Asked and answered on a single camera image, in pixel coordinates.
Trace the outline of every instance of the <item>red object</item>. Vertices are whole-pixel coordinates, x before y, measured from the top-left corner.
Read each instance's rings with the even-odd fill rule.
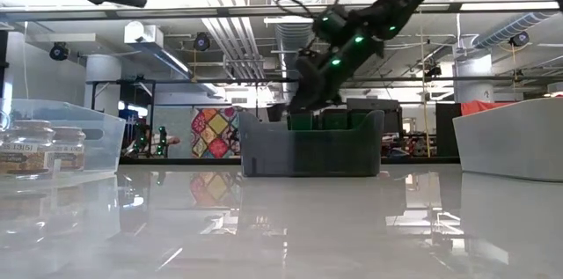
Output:
[[[509,104],[513,104],[515,102],[506,102],[506,103],[486,103],[486,102],[481,102],[481,101],[471,101],[468,103],[462,103],[461,104],[461,115],[466,116],[466,115],[471,115],[471,114],[475,114],[478,112],[483,112],[492,108],[496,108],[496,107],[501,107],[501,106],[506,106]]]

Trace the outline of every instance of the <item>clear plastic bin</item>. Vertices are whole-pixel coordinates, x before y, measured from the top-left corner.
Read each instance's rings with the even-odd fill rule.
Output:
[[[69,103],[42,99],[0,99],[3,129],[17,120],[50,121],[53,127],[78,127],[86,134],[85,171],[117,171],[125,120]]]

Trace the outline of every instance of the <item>metal frame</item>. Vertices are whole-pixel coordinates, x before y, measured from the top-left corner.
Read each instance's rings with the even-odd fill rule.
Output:
[[[464,2],[464,3],[426,3],[421,4],[414,13],[419,14],[458,14],[458,13],[517,13],[530,11],[559,11],[559,7],[540,7],[542,2],[554,1],[518,1],[517,3],[537,4],[534,9],[504,9],[501,5],[493,10],[463,10],[464,4],[503,4],[514,1],[491,1],[491,2]],[[331,4],[307,4],[307,8],[313,14],[319,14]],[[371,4],[348,4],[347,11],[357,10],[371,6]],[[304,14],[301,6],[287,5],[289,11]],[[169,8],[169,9],[137,9],[134,7],[103,9],[99,7],[0,7],[0,21],[73,21],[73,20],[112,20],[112,19],[159,19],[159,18],[232,18],[232,17],[264,17],[287,15],[275,5],[250,5],[250,6],[224,6],[224,7],[192,7],[192,8]]]
[[[352,77],[346,83],[354,82],[425,82],[430,83],[434,81],[523,81],[523,80],[548,80],[548,81],[563,81],[563,76],[476,76],[476,77]],[[266,77],[266,78],[248,78],[248,79],[230,79],[230,78],[206,78],[197,80],[143,80],[143,83],[154,84],[254,84],[254,83],[293,83],[299,82],[299,79],[288,77]],[[135,84],[139,81],[115,81],[115,80],[100,80],[100,81],[87,81],[86,84]]]
[[[114,80],[114,81],[87,81],[86,84],[91,84],[91,104],[90,109],[96,109],[96,98],[102,93],[108,85],[110,84],[140,84],[141,87],[150,95],[150,119],[149,119],[149,157],[152,156],[150,154],[150,148],[152,147],[152,123],[154,121],[155,115],[155,94],[157,89],[157,81],[156,80]],[[104,86],[97,91],[98,84],[104,84]],[[147,88],[145,84],[151,84],[150,90]]]

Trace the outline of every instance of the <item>glass jar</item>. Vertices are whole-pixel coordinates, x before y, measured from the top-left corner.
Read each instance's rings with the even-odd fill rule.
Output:
[[[14,121],[0,144],[0,174],[39,179],[53,172],[53,136],[48,121]]]
[[[77,172],[84,169],[84,139],[80,128],[55,127],[53,150],[55,160],[61,160],[61,172]]]

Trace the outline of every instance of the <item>ceiling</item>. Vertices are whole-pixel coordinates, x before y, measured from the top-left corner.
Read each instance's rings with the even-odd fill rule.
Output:
[[[333,0],[320,0],[321,3],[331,3]],[[343,4],[370,4],[375,0],[341,0]],[[452,2],[481,2],[481,1],[530,1],[530,0],[427,0],[427,3],[452,3]],[[63,7],[65,5],[79,5],[91,7],[84,0],[0,0],[4,5],[2,11],[13,7],[26,6],[29,9],[38,7]],[[244,0],[247,5],[271,4],[272,0]],[[175,8],[212,6],[209,0],[149,0],[149,8]],[[104,9],[114,8],[115,5],[102,5]],[[475,35],[490,33],[491,30],[518,16],[514,13],[463,13],[457,14],[414,14],[409,23],[402,29],[399,36],[390,40],[387,44],[405,45],[401,50],[389,50],[384,59],[372,58],[368,60],[358,71],[356,76],[362,77],[386,77],[410,76],[416,73],[416,66],[423,56],[428,55],[442,44],[448,43],[468,47]],[[264,17],[250,17],[250,26],[260,55],[263,57],[277,58],[272,51],[280,49],[276,42],[273,24],[265,24]],[[198,32],[208,32],[208,28],[200,18],[168,18],[168,19],[143,19],[145,25],[156,25],[165,34],[165,45],[175,51],[182,62],[194,65],[195,62],[221,62],[223,51],[218,47],[216,40],[212,40],[212,47],[206,52],[197,55],[192,51],[194,36]],[[134,51],[130,46],[123,43],[124,27],[130,20],[72,20],[72,21],[39,21],[29,26],[29,33],[95,33],[103,40],[103,47],[92,45],[71,44],[74,51],[83,55],[96,53],[130,53]],[[508,44],[493,47],[491,49],[494,62],[494,73],[501,75],[511,73],[512,70],[529,69],[524,74],[536,75],[546,72],[558,73],[554,69],[542,69],[545,65],[557,67],[563,60],[556,59],[561,54],[563,47],[563,33],[559,27],[563,24],[561,15],[555,15],[550,19],[532,27],[527,32],[530,35],[531,44],[525,48],[511,52]],[[124,55],[124,74],[134,75],[143,73],[154,78],[169,78],[170,69],[151,55],[138,53]],[[441,61],[453,61],[450,55],[444,56]],[[226,77],[223,67],[197,66],[196,75],[199,77]],[[268,75],[281,75],[280,70],[269,71]],[[381,86],[381,83],[360,84],[361,86]]]

